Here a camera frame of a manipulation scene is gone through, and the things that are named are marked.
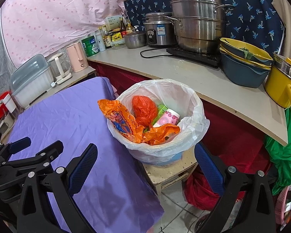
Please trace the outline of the orange plastic bag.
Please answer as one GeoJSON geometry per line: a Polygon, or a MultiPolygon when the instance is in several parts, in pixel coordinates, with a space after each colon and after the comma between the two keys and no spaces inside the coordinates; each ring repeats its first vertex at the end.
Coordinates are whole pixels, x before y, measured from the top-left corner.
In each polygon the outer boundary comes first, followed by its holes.
{"type": "Polygon", "coordinates": [[[172,135],[177,135],[180,132],[180,127],[173,124],[164,124],[160,127],[151,127],[145,132],[142,142],[154,146],[163,144],[172,135]]]}

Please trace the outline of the pink paper cup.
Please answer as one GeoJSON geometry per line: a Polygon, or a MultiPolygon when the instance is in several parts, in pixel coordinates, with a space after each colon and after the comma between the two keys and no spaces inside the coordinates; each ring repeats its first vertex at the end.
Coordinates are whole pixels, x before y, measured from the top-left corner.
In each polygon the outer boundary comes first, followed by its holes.
{"type": "Polygon", "coordinates": [[[179,121],[179,118],[180,115],[177,112],[168,108],[167,111],[161,116],[161,118],[153,125],[153,127],[160,127],[165,124],[176,125],[179,121]]]}

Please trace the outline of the orange snack wrapper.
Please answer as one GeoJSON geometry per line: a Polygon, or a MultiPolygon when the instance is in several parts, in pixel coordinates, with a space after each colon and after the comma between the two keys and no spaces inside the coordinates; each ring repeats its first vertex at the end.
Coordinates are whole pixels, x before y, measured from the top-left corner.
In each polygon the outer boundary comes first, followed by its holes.
{"type": "Polygon", "coordinates": [[[142,143],[144,126],[137,123],[135,117],[120,101],[101,99],[98,100],[98,106],[122,136],[133,143],[142,143]]]}

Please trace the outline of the green cardboard box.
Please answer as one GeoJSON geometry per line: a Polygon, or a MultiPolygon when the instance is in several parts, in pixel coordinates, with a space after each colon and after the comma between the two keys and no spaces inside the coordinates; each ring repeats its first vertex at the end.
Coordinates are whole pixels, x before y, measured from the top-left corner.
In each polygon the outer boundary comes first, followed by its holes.
{"type": "Polygon", "coordinates": [[[161,116],[167,111],[167,109],[168,108],[164,104],[158,105],[158,114],[152,121],[152,125],[154,125],[161,118],[161,116]]]}

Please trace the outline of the red plastic bag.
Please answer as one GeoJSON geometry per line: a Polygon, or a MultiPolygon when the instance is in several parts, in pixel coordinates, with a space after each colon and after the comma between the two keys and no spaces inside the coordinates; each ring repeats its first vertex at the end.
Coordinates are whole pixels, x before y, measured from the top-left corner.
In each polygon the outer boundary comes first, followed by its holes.
{"type": "Polygon", "coordinates": [[[132,98],[132,108],[135,120],[139,125],[144,127],[152,127],[153,120],[158,115],[158,107],[149,97],[134,96],[132,98]]]}

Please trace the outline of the white-lined trash bin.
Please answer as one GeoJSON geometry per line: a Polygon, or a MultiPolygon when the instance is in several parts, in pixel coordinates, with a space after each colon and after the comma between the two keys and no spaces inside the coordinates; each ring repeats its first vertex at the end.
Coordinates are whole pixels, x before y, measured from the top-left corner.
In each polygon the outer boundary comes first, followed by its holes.
{"type": "Polygon", "coordinates": [[[113,137],[135,159],[152,165],[178,160],[210,125],[196,92],[172,79],[142,81],[98,105],[113,137]]]}

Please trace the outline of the green cloth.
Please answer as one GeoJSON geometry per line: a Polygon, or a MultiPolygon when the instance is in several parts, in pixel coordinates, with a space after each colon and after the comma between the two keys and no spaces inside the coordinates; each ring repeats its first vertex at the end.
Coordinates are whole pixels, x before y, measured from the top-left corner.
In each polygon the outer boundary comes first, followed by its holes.
{"type": "Polygon", "coordinates": [[[272,188],[272,194],[277,195],[285,187],[291,185],[291,108],[285,110],[288,144],[283,146],[268,135],[265,135],[264,146],[269,153],[270,161],[278,171],[278,177],[272,188]]]}

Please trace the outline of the yellow saucepan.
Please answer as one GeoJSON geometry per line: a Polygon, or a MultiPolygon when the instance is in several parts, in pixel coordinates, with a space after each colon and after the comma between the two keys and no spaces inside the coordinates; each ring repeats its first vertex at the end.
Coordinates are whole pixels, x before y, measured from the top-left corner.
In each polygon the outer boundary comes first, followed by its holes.
{"type": "Polygon", "coordinates": [[[264,89],[280,107],[291,108],[291,59],[276,53],[273,58],[264,89]]]}

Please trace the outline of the pink electric kettle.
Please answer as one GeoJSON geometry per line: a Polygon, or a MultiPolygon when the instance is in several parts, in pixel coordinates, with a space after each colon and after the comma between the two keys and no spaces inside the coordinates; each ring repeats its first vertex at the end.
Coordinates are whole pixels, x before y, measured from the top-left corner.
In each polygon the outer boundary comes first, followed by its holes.
{"type": "Polygon", "coordinates": [[[69,45],[67,47],[67,52],[72,69],[75,73],[80,72],[88,67],[88,61],[80,42],[69,45]]]}

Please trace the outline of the black induction cooker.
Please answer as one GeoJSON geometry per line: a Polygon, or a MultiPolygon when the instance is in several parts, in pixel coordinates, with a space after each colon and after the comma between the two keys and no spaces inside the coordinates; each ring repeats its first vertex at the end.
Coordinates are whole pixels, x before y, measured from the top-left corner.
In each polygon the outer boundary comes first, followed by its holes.
{"type": "Polygon", "coordinates": [[[221,57],[218,55],[208,55],[202,53],[195,53],[181,48],[167,48],[166,52],[177,58],[182,58],[187,61],[200,63],[212,68],[220,68],[222,65],[221,57]]]}

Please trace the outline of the white bottle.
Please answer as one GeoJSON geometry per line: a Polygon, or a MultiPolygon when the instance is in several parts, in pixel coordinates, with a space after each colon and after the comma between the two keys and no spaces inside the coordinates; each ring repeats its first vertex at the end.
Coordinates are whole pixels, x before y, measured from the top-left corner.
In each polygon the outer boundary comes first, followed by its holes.
{"type": "Polygon", "coordinates": [[[105,46],[102,34],[101,33],[96,33],[95,36],[96,36],[96,40],[97,40],[97,43],[98,43],[99,51],[100,52],[104,52],[106,50],[106,46],[105,46]]]}

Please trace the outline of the pink dotted curtain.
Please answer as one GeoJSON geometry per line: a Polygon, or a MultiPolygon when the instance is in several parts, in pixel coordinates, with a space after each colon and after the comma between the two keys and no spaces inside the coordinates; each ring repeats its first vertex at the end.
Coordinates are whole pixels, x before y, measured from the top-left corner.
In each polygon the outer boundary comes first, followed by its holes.
{"type": "Polygon", "coordinates": [[[124,0],[6,0],[1,27],[15,67],[48,56],[96,31],[108,16],[120,15],[124,0]]]}

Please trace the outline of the navy patterned cloth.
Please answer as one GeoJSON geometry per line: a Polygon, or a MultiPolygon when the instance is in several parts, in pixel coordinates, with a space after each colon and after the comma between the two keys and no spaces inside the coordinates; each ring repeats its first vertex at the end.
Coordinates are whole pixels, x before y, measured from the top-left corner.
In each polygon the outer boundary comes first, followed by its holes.
{"type": "MultiPolygon", "coordinates": [[[[171,0],[125,0],[125,9],[134,26],[144,29],[145,15],[171,12],[171,0]]],[[[283,47],[285,26],[272,5],[273,0],[224,0],[234,9],[226,12],[225,37],[252,44],[270,55],[283,47]]]]}

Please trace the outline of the small steel pot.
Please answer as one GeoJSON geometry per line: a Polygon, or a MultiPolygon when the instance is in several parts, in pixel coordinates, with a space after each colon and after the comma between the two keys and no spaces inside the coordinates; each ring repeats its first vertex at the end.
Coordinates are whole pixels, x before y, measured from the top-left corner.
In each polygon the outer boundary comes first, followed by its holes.
{"type": "Polygon", "coordinates": [[[125,45],[129,49],[141,48],[146,46],[146,33],[142,31],[132,32],[124,36],[125,45]]]}

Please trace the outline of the dark soy sauce bottle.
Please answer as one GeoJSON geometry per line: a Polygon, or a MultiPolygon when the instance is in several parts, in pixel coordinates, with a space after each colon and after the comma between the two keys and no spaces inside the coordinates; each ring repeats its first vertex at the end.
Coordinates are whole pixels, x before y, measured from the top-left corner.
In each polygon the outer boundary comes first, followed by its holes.
{"type": "Polygon", "coordinates": [[[120,33],[121,33],[122,38],[126,35],[126,25],[122,17],[120,18],[120,33]]]}

